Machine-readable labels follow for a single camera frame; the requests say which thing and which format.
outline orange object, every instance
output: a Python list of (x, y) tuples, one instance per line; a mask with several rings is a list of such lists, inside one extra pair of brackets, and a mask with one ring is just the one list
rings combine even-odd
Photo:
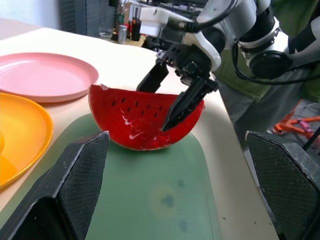
[(39, 104), (0, 93), (0, 188), (21, 176), (44, 154), (53, 129), (49, 113)]
[(279, 123), (277, 123), (274, 127), (273, 127), (273, 132), (281, 135), (284, 132), (286, 133), (297, 133), (300, 135), (305, 136), (307, 139), (309, 139), (312, 135), (313, 132), (307, 132), (304, 129), (295, 126), (295, 125), (299, 125), (300, 121), (303, 121), (305, 123), (314, 123), (314, 122), (320, 122), (320, 116), (315, 116), (315, 117), (307, 117), (307, 118), (302, 118), (302, 119), (291, 119), (291, 117), (295, 114), (295, 109), (297, 106), (295, 106), (294, 110), (289, 113), (287, 116), (285, 116), (285, 118), (280, 121)]

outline wall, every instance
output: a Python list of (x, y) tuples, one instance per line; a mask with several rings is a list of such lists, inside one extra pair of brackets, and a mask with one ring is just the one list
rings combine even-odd
[(60, 29), (58, 0), (0, 0), (0, 18)]

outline pink plate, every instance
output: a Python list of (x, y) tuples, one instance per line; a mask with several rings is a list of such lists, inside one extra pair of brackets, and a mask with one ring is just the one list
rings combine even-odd
[(37, 103), (79, 98), (98, 76), (89, 63), (60, 54), (28, 52), (0, 57), (0, 91)]

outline watermelon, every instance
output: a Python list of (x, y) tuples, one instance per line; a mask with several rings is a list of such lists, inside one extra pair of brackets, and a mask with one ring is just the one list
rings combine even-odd
[(109, 131), (115, 143), (136, 151), (168, 147), (192, 130), (205, 107), (204, 101), (182, 123), (161, 131), (176, 98), (173, 94), (129, 91), (104, 85), (92, 85), (88, 96), (98, 127)]

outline white table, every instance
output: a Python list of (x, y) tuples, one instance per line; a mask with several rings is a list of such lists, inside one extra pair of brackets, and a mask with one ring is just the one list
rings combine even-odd
[[(154, 52), (143, 48), (49, 28), (32, 30), (0, 41), (0, 56), (20, 52), (49, 52), (79, 58), (97, 68), (100, 83), (129, 90), (136, 88), (156, 59)], [(178, 94), (185, 88), (170, 69), (160, 92)], [(219, 92), (207, 95), (205, 104), (206, 108), (192, 133), (205, 154), (222, 239), (277, 240)], [(87, 96), (63, 105), (44, 106), (54, 122), (51, 144), (71, 122), (90, 113)], [(33, 168), (0, 190), (0, 211)]]

